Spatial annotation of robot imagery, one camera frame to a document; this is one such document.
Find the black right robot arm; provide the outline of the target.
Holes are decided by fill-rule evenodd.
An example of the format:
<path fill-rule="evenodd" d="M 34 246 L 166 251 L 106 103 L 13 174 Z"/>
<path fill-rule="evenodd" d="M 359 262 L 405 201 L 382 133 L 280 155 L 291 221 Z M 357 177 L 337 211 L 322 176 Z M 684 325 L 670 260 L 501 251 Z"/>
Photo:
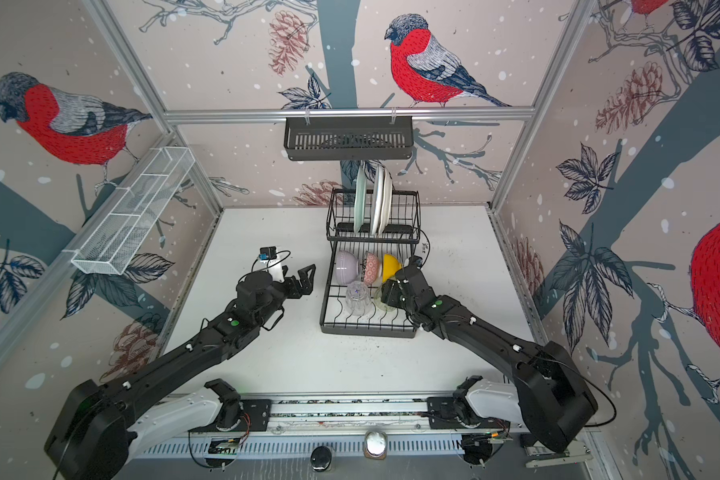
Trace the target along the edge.
<path fill-rule="evenodd" d="M 383 283 L 382 302 L 412 322 L 456 343 L 499 370 L 517 391 L 519 423 L 548 449 L 562 453 L 595 415 L 598 404 L 568 352 L 541 346 L 490 324 L 448 295 L 438 295 L 416 265 Z"/>

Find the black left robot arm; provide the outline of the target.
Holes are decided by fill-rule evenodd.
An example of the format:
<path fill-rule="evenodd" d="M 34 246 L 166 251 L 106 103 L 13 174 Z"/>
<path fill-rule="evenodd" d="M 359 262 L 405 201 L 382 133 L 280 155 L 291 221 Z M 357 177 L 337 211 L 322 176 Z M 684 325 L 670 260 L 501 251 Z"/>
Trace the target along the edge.
<path fill-rule="evenodd" d="M 222 379 L 184 399 L 168 395 L 245 349 L 284 316 L 288 299 L 308 296 L 316 267 L 276 281 L 266 270 L 244 275 L 237 296 L 197 334 L 139 370 L 98 385 L 87 380 L 68 395 L 44 450 L 66 479 L 111 479 L 133 457 L 179 433 L 214 426 L 249 429 L 241 396 Z"/>

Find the clear glass cup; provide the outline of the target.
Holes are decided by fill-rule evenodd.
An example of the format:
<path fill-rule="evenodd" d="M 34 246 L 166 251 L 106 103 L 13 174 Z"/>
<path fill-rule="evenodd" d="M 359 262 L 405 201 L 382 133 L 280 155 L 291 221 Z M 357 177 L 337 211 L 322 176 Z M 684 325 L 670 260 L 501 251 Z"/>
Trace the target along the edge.
<path fill-rule="evenodd" d="M 349 316 L 362 317 L 370 311 L 371 297 L 369 288 L 360 280 L 346 287 L 345 305 Z"/>

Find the green glass cup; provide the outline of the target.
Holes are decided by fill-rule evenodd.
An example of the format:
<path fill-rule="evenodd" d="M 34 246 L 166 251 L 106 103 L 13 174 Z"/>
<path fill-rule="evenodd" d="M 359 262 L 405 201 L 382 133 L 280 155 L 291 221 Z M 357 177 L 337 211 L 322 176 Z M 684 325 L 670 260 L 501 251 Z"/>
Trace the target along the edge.
<path fill-rule="evenodd" d="M 396 310 L 396 308 L 395 308 L 394 306 L 389 306 L 389 305 L 387 305 L 386 303 L 383 302 L 382 291 L 381 291 L 380 289 L 377 289 L 377 290 L 374 291 L 372 300 L 373 300 L 373 303 L 374 303 L 375 307 L 376 307 L 379 311 L 382 311 L 382 312 L 390 312 L 390 311 L 395 311 L 395 310 Z"/>

